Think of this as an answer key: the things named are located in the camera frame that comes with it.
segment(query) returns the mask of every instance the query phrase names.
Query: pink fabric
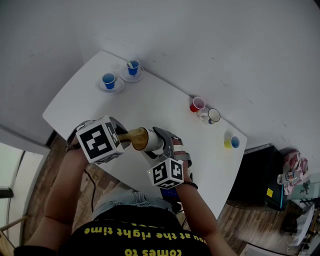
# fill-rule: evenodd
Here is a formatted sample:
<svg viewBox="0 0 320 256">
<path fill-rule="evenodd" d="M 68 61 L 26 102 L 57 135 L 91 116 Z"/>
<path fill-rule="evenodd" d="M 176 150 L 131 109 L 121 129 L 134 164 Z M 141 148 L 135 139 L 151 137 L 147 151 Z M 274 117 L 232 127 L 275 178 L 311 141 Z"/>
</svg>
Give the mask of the pink fabric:
<svg viewBox="0 0 320 256">
<path fill-rule="evenodd" d="M 302 184 L 309 177 L 308 160 L 302 157 L 299 151 L 293 151 L 284 158 L 283 173 L 294 171 L 300 172 L 300 179 L 295 184 L 288 183 L 283 186 L 285 195 L 290 195 L 295 185 Z"/>
</svg>

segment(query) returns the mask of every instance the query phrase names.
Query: white table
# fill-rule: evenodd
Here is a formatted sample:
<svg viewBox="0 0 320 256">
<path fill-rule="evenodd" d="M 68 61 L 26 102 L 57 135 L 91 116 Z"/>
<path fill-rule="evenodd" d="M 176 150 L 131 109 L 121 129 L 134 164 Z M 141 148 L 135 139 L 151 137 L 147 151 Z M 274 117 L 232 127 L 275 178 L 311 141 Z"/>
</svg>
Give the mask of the white table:
<svg viewBox="0 0 320 256">
<path fill-rule="evenodd" d="M 121 93 L 97 90 L 98 78 L 109 71 L 118 74 L 125 65 L 123 59 L 100 51 L 65 84 L 43 118 L 65 139 L 82 121 L 104 115 L 116 118 L 127 130 L 156 126 L 176 134 L 190 153 L 190 169 L 199 193 L 218 217 L 236 179 L 247 138 L 224 119 L 213 125 L 203 124 L 190 111 L 188 95 L 148 72 L 141 81 L 126 83 Z M 238 136 L 239 148 L 224 147 L 226 133 Z M 151 186 L 149 164 L 132 146 L 100 167 L 146 195 L 161 196 L 160 189 Z"/>
</svg>

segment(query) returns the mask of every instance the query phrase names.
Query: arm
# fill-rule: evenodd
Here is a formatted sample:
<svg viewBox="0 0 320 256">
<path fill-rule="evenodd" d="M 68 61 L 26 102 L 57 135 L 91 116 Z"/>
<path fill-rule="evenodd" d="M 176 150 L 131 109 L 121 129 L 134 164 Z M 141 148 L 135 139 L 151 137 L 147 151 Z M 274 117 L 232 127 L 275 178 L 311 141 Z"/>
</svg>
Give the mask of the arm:
<svg viewBox="0 0 320 256">
<path fill-rule="evenodd" d="M 173 140 L 173 144 L 180 144 L 180 142 Z M 177 155 L 185 153 L 184 151 L 175 152 Z M 188 163 L 186 161 L 183 162 L 183 176 L 184 181 L 192 182 L 188 176 Z M 236 256 L 222 236 L 214 214 L 202 199 L 197 189 L 188 184 L 181 184 L 175 188 L 181 200 L 190 229 L 205 239 L 211 254 L 215 256 Z"/>
<path fill-rule="evenodd" d="M 80 196 L 80 186 L 88 161 L 82 149 L 70 150 L 64 157 L 46 201 L 44 217 L 26 243 L 57 251 L 71 235 Z"/>
</svg>

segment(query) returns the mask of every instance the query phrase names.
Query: denim shorts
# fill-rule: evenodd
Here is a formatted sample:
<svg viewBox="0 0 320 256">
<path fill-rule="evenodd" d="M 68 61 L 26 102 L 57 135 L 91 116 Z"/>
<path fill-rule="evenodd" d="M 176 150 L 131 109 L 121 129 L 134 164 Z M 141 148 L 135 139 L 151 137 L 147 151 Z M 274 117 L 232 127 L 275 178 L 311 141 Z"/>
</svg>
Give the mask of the denim shorts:
<svg viewBox="0 0 320 256">
<path fill-rule="evenodd" d="M 158 207 L 175 214 L 172 204 L 159 198 L 149 197 L 120 182 L 115 188 L 102 196 L 94 207 L 92 220 L 115 206 Z"/>
</svg>

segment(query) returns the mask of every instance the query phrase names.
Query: wooden floor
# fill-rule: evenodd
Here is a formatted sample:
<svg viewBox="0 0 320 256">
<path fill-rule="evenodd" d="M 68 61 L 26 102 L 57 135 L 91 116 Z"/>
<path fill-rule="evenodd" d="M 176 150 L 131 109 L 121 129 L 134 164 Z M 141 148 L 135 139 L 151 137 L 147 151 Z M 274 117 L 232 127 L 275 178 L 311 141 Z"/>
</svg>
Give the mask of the wooden floor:
<svg viewBox="0 0 320 256">
<path fill-rule="evenodd" d="M 32 236 L 44 216 L 45 202 L 65 155 L 65 145 L 66 142 L 59 136 L 55 138 L 51 145 L 51 152 L 41 170 L 31 196 L 27 210 L 27 215 L 30 218 L 24 223 L 22 244 Z M 96 183 L 94 203 L 119 183 L 116 178 L 94 164 L 89 165 L 87 171 Z M 91 220 L 92 192 L 93 184 L 86 175 L 83 175 L 81 196 L 73 223 L 74 230 Z M 297 255 L 299 247 L 289 247 L 292 237 L 288 233 L 280 232 L 285 215 L 297 211 L 297 208 L 294 204 L 289 203 L 284 212 L 257 211 L 238 209 L 226 204 L 217 220 L 224 238 L 237 254 L 241 253 L 246 243 L 251 243 L 273 252 Z M 183 223 L 184 214 L 180 213 L 178 219 L 180 223 Z M 189 229 L 188 223 L 183 228 Z"/>
</svg>

